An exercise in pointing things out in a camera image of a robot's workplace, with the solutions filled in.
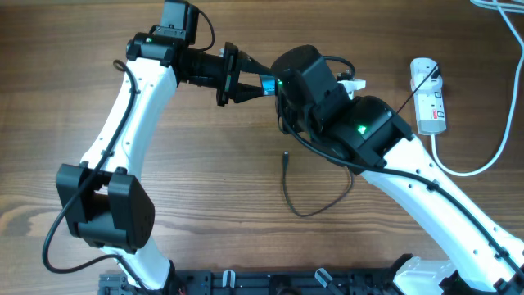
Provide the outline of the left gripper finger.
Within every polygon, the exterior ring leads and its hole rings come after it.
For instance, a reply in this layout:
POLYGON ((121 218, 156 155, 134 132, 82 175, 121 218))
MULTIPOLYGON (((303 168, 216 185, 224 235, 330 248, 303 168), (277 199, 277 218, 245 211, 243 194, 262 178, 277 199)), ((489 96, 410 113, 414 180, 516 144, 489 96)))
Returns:
POLYGON ((263 89, 260 86, 239 83, 237 91, 233 95, 234 102, 246 102, 253 98, 263 96, 263 89))
POLYGON ((240 51, 238 53, 238 61, 240 62, 241 72, 257 75, 273 75, 273 73, 267 66, 262 65, 246 52, 240 51))

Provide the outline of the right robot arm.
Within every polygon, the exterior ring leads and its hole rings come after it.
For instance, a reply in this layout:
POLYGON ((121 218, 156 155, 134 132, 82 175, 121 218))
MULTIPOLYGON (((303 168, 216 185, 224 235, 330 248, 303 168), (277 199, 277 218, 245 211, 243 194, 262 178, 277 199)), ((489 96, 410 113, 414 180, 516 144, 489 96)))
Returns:
POLYGON ((328 58, 302 45, 271 66, 283 129, 348 168, 403 207, 445 252, 409 256, 393 271, 403 294, 520 294, 523 242, 500 228, 437 166, 387 103, 356 97, 354 76, 336 77, 328 58))

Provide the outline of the turquoise screen smartphone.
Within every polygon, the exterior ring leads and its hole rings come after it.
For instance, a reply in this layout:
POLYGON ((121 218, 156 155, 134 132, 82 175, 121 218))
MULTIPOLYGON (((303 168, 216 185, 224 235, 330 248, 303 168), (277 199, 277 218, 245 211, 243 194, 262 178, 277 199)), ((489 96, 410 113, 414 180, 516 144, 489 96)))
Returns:
POLYGON ((260 75, 261 87, 264 96, 274 96, 277 89, 277 81, 272 75, 260 75))

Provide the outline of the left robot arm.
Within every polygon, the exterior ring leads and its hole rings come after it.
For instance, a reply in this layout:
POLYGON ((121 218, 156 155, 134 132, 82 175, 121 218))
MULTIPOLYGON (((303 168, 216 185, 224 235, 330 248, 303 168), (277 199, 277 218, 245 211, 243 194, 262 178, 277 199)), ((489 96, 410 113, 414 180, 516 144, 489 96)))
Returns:
POLYGON ((141 185, 144 158, 168 101, 181 83, 214 89, 216 101, 245 102, 274 95, 270 70, 226 43, 218 56, 196 48, 199 8, 168 1, 159 24, 139 33, 114 65, 123 83, 106 123, 78 165, 56 175, 58 220, 106 259, 118 262, 135 294, 183 294, 174 264, 151 235, 155 207, 141 185))

